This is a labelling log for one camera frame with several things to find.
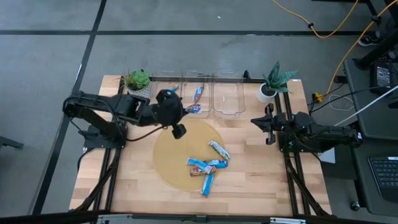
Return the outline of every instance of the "succulent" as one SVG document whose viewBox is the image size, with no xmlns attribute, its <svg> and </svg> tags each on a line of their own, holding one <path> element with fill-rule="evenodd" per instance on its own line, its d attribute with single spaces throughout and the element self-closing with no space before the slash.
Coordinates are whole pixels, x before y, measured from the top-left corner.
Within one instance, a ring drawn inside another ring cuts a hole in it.
<svg viewBox="0 0 398 224">
<path fill-rule="evenodd" d="M 278 93 L 287 92 L 288 89 L 283 85 L 287 83 L 296 73 L 297 70 L 279 74 L 279 62 L 277 62 L 272 68 L 268 77 L 263 74 L 267 91 L 276 91 Z"/>
<path fill-rule="evenodd" d="M 134 91 L 145 88 L 149 83 L 149 73 L 144 72 L 142 69 L 139 72 L 134 71 L 124 76 L 124 84 Z"/>
</svg>

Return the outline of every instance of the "keyboard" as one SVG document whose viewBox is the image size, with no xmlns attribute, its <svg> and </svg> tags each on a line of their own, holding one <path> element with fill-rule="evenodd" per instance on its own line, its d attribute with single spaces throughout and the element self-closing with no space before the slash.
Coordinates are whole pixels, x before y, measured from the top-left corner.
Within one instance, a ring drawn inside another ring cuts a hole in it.
<svg viewBox="0 0 398 224">
<path fill-rule="evenodd" d="M 398 157 L 369 158 L 380 196 L 398 203 Z"/>
</svg>

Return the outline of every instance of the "wooden tabletop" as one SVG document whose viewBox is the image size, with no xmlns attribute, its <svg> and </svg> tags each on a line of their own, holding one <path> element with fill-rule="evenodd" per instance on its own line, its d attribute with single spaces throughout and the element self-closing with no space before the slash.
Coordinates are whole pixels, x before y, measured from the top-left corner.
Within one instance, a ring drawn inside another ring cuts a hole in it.
<svg viewBox="0 0 398 224">
<path fill-rule="evenodd" d="M 160 83 L 158 86 L 170 86 Z M 182 191 L 166 184 L 156 173 L 153 148 L 160 134 L 154 133 L 140 141 L 129 142 L 122 150 L 111 211 L 125 213 L 167 213 L 207 215 L 291 216 L 289 188 L 282 153 L 277 143 L 265 143 L 267 133 L 249 122 L 264 116 L 265 104 L 256 94 L 260 84 L 244 84 L 246 110 L 236 119 L 215 118 L 212 111 L 201 118 L 212 125 L 222 136 L 231 154 L 228 168 L 214 180 L 208 198 L 200 191 Z M 100 95 L 112 96 L 118 92 L 118 76 L 104 76 Z M 300 80 L 288 82 L 293 113 L 307 112 L 307 103 Z M 280 95 L 282 110 L 285 110 Z M 110 119 L 109 114 L 101 115 Z M 129 125 L 129 138 L 140 137 L 154 127 Z M 331 213 L 329 199 L 319 161 L 309 153 L 301 153 L 305 183 L 322 208 Z M 95 149 L 81 161 L 70 208 L 76 208 L 98 182 L 104 149 Z M 298 208 L 302 201 L 297 186 Z M 104 208 L 108 185 L 105 185 L 100 208 Z"/>
</svg>

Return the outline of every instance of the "candy bar wrapper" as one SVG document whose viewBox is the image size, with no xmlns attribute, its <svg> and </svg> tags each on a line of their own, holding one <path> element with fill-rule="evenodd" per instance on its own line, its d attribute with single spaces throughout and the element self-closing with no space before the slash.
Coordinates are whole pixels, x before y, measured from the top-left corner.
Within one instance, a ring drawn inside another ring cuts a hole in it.
<svg viewBox="0 0 398 224">
<path fill-rule="evenodd" d="M 213 183 L 214 174 L 207 174 L 205 177 L 205 182 L 203 183 L 203 188 L 201 194 L 205 197 L 209 196 L 211 185 Z"/>
<path fill-rule="evenodd" d="M 231 156 L 229 156 L 228 152 L 221 147 L 217 142 L 215 141 L 210 141 L 209 145 L 216 151 L 218 154 L 220 154 L 222 157 L 224 157 L 226 160 L 230 160 Z"/>
<path fill-rule="evenodd" d="M 201 97 L 201 95 L 203 93 L 204 87 L 205 87 L 204 84 L 201 84 L 200 86 L 198 86 L 194 96 L 192 97 L 192 100 L 195 102 L 195 104 L 199 102 L 200 97 Z"/>
<path fill-rule="evenodd" d="M 188 113 L 198 113 L 201 109 L 201 105 L 195 104 L 187 107 Z"/>
<path fill-rule="evenodd" d="M 215 159 L 212 161 L 203 161 L 203 162 L 209 166 L 215 166 L 217 169 L 228 167 L 228 161 L 222 161 L 219 159 Z"/>
<path fill-rule="evenodd" d="M 216 167 L 212 166 L 210 173 L 214 174 L 215 172 L 216 172 Z M 205 171 L 203 171 L 203 170 L 201 170 L 199 168 L 190 169 L 189 170 L 189 174 L 191 175 L 191 177 L 197 177 L 197 176 L 200 176 L 200 175 L 206 175 Z"/>
<path fill-rule="evenodd" d="M 188 158 L 187 165 L 194 165 L 195 167 L 203 170 L 207 174 L 209 174 L 213 170 L 212 166 L 208 166 L 204 162 L 192 158 Z"/>
<path fill-rule="evenodd" d="M 175 92 L 177 89 L 178 89 L 178 85 L 174 85 L 174 86 L 169 87 L 169 90 L 173 91 L 173 92 Z"/>
</svg>

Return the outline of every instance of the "round cardboard mat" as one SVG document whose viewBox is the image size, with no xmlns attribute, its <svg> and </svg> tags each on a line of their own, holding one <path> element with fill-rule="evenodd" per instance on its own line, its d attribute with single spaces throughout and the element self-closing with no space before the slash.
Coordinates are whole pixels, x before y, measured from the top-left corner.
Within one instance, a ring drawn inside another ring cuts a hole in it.
<svg viewBox="0 0 398 224">
<path fill-rule="evenodd" d="M 187 165 L 187 159 L 201 161 L 224 159 L 212 147 L 210 141 L 216 141 L 224 147 L 221 135 L 209 124 L 199 119 L 182 119 L 187 133 L 180 139 L 174 139 L 172 128 L 163 130 L 154 148 L 156 171 L 170 185 L 181 190 L 197 190 L 203 187 L 205 176 L 191 177 L 189 171 L 194 166 Z"/>
</svg>

